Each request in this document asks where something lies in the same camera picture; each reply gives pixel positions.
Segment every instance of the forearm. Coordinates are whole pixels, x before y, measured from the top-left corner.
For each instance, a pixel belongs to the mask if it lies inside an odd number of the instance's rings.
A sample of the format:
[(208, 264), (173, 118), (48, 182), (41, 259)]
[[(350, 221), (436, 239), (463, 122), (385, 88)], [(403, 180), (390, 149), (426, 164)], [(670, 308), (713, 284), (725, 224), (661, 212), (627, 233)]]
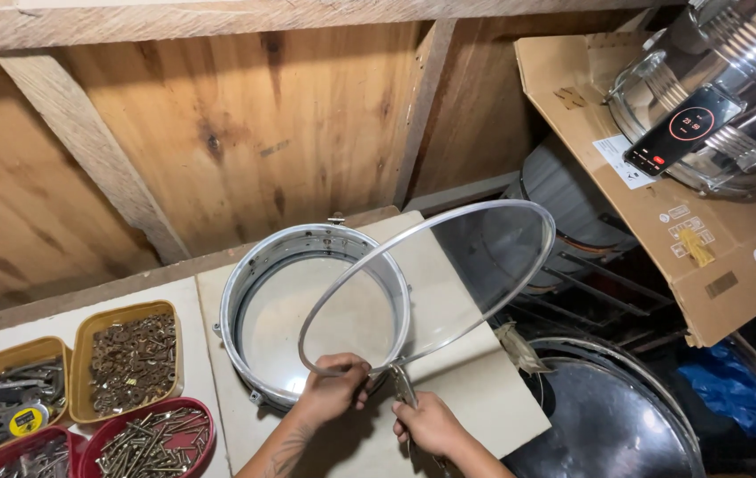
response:
[(287, 478), (316, 428), (294, 408), (234, 478)]
[(472, 435), (460, 440), (447, 458), (466, 478), (516, 478)]

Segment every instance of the timer display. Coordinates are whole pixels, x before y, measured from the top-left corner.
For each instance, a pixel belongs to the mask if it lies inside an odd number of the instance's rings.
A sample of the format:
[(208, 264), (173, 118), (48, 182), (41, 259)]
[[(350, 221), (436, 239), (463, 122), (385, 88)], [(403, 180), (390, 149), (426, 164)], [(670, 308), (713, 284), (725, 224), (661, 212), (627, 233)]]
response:
[(627, 149), (623, 159), (658, 176), (741, 111), (716, 88), (703, 86)]

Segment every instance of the blue plastic bag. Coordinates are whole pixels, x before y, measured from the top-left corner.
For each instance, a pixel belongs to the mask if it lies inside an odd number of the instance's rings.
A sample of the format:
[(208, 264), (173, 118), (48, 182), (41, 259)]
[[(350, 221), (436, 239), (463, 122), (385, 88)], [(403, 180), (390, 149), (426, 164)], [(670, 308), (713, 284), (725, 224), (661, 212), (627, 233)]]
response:
[(691, 362), (677, 370), (706, 407), (734, 419), (747, 436), (756, 438), (756, 375), (738, 361), (725, 341), (695, 350)]

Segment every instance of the tattoo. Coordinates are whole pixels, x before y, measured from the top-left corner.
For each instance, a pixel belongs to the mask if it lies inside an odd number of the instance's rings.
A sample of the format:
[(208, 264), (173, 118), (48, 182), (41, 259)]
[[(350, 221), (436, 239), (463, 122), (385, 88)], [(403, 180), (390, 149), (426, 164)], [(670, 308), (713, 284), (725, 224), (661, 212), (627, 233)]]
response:
[(271, 455), (271, 460), (263, 473), (264, 478), (288, 478), (295, 469), (307, 442), (313, 437), (315, 430), (307, 425), (295, 429), (280, 445), (280, 449)]

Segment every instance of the red plastic tray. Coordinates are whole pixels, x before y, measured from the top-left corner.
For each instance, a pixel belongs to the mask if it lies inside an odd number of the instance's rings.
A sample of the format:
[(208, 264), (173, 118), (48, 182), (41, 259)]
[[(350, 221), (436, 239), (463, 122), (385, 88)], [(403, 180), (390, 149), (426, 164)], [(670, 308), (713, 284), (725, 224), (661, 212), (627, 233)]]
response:
[[(80, 460), (79, 469), (77, 470), (78, 478), (101, 478), (101, 469), (95, 463), (95, 460), (100, 458), (103, 454), (101, 448), (106, 445), (107, 441), (112, 440), (117, 434), (126, 428), (127, 422), (135, 420), (136, 418), (145, 418), (149, 413), (168, 412), (169, 410), (177, 410), (181, 407), (195, 408), (204, 412), (209, 420), (209, 440), (207, 446), (201, 452), (201, 456), (195, 461), (195, 464), (181, 475), (181, 478), (187, 478), (189, 476), (199, 476), (202, 470), (206, 467), (206, 462), (209, 460), (209, 456), (212, 454), (212, 450), (215, 446), (215, 429), (213, 425), (212, 416), (209, 414), (209, 409), (193, 398), (188, 397), (174, 397), (166, 400), (158, 401), (144, 408), (139, 408), (133, 412), (125, 413), (124, 415), (118, 415), (117, 417), (108, 420), (97, 432), (91, 437), (89, 445), (86, 447), (83, 457)], [(190, 442), (194, 438), (191, 433), (180, 433), (175, 435), (169, 440), (166, 448), (173, 447), (187, 447), (190, 446)], [(187, 451), (187, 454), (192, 456), (194, 451)]]
[(25, 436), (20, 440), (15, 440), (0, 447), (0, 468), (10, 461), (17, 460), (22, 454), (30, 451), (32, 448), (39, 447), (44, 443), (53, 440), (59, 436), (65, 436), (65, 443), (68, 444), (67, 456), (67, 476), (68, 478), (78, 478), (76, 474), (77, 467), (85, 451), (86, 440), (84, 436), (71, 433), (67, 428), (53, 425), (39, 430), (30, 436)]

